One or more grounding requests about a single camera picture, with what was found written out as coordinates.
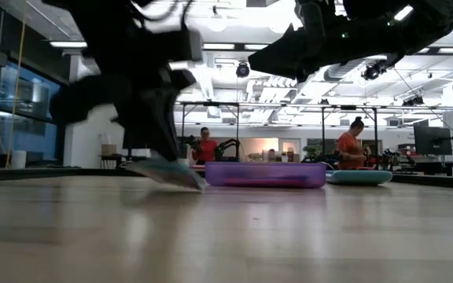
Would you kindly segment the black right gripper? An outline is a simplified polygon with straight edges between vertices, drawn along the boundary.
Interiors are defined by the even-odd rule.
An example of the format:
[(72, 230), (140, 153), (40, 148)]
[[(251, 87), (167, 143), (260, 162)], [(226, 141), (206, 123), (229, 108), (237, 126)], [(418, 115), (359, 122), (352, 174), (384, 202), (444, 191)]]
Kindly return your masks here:
[(342, 0), (345, 14), (336, 14), (335, 0), (296, 0), (302, 26), (290, 24), (282, 37), (248, 57), (254, 71), (305, 80), (319, 68), (384, 54), (366, 71), (374, 79), (406, 54), (395, 15), (405, 0)]

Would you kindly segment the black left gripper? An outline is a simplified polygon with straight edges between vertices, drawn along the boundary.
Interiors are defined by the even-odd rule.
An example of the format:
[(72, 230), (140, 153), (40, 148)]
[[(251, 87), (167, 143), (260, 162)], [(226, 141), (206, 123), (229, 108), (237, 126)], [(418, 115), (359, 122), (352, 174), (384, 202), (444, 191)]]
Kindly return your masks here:
[(114, 105), (125, 130), (128, 149), (152, 149), (176, 161), (178, 146), (174, 106), (180, 90), (196, 79), (186, 70), (171, 70), (171, 62), (201, 61), (199, 31), (121, 32), (112, 39), (88, 39), (82, 55), (100, 71), (60, 90), (51, 100), (51, 116), (64, 124), (84, 121), (90, 110)]

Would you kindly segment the green sticky note pad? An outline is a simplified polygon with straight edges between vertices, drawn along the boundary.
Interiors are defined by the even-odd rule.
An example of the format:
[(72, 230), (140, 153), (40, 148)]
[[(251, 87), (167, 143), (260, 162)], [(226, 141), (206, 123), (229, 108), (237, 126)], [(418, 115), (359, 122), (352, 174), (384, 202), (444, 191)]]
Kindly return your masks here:
[(205, 188), (202, 178), (178, 161), (170, 162), (164, 158), (150, 158), (125, 164), (124, 168), (162, 184), (180, 186), (198, 192)]

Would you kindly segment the purple plastic pencil case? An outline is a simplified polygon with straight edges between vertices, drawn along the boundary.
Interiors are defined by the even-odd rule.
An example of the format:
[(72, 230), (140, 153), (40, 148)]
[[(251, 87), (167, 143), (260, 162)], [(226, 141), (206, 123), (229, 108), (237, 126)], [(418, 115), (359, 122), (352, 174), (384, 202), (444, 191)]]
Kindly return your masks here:
[(210, 186), (320, 188), (326, 183), (325, 164), (208, 162)]

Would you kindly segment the person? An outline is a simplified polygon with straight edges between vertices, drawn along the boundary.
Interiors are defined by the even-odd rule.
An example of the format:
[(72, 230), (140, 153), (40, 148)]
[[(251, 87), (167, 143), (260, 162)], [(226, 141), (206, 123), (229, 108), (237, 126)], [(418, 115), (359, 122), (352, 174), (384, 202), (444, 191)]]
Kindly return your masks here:
[(357, 116), (349, 127), (337, 140), (337, 151), (341, 158), (337, 166), (340, 170), (359, 169), (364, 166), (366, 156), (359, 143), (358, 136), (363, 132), (364, 122)]
[(210, 138), (209, 129), (207, 127), (202, 127), (199, 149), (192, 150), (192, 157), (196, 162), (196, 165), (205, 165), (209, 161), (214, 161), (216, 146), (217, 142)]

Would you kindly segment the white cup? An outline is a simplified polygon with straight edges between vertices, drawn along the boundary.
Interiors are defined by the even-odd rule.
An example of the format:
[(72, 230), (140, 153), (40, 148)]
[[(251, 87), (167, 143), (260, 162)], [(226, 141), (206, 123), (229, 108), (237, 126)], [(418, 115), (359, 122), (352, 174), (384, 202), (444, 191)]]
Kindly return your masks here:
[(12, 169), (24, 169), (27, 163), (27, 152), (24, 150), (13, 150), (10, 157)]

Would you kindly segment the light blue calculator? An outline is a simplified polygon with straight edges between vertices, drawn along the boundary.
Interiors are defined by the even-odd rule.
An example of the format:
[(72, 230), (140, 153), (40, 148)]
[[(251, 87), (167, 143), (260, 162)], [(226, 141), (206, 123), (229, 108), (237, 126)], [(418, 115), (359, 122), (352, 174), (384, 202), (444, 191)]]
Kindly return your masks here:
[(326, 172), (326, 181), (337, 185), (377, 186), (391, 180), (390, 171), (337, 170)]

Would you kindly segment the black computer monitor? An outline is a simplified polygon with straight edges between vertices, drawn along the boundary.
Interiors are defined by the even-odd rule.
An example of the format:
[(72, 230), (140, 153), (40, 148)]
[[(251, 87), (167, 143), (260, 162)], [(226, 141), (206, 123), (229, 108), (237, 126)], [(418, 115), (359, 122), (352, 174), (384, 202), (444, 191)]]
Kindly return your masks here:
[(451, 132), (442, 127), (414, 127), (416, 153), (419, 155), (451, 156)]

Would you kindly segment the black background workstation frame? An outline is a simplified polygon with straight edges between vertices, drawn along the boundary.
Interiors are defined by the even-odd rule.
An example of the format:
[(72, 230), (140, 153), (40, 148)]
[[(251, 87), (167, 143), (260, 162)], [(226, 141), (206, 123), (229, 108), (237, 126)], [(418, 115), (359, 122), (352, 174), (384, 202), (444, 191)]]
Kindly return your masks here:
[(331, 111), (329, 114), (334, 113), (336, 110), (341, 110), (341, 111), (346, 111), (346, 112), (358, 112), (361, 110), (364, 112), (367, 116), (369, 116), (373, 121), (374, 121), (374, 141), (375, 141), (375, 146), (377, 152), (375, 153), (375, 169), (379, 169), (379, 151), (380, 147), (378, 144), (378, 107), (377, 106), (368, 106), (368, 105), (321, 105), (321, 115), (322, 115), (322, 150), (326, 150), (326, 145), (325, 145), (325, 127), (326, 127), (326, 110), (330, 108)]
[(236, 153), (235, 153), (235, 158), (237, 159), (237, 161), (240, 160), (240, 153), (239, 153), (239, 147), (240, 147), (240, 142), (238, 141), (239, 139), (239, 116), (240, 116), (240, 104), (238, 102), (219, 102), (219, 101), (178, 101), (178, 102), (175, 102), (175, 105), (181, 105), (182, 106), (182, 122), (181, 122), (181, 142), (184, 142), (185, 140), (185, 118), (186, 116), (188, 115), (188, 113), (186, 112), (186, 106), (187, 105), (192, 105), (193, 108), (192, 110), (194, 110), (198, 105), (201, 105), (201, 106), (204, 106), (204, 107), (210, 107), (210, 106), (214, 106), (214, 107), (220, 107), (220, 106), (224, 106), (226, 107), (235, 117), (236, 119), (236, 123), (235, 123), (235, 126), (236, 126), (236, 137), (235, 137), (235, 140), (236, 140), (236, 145), (235, 145), (235, 149), (236, 149)]

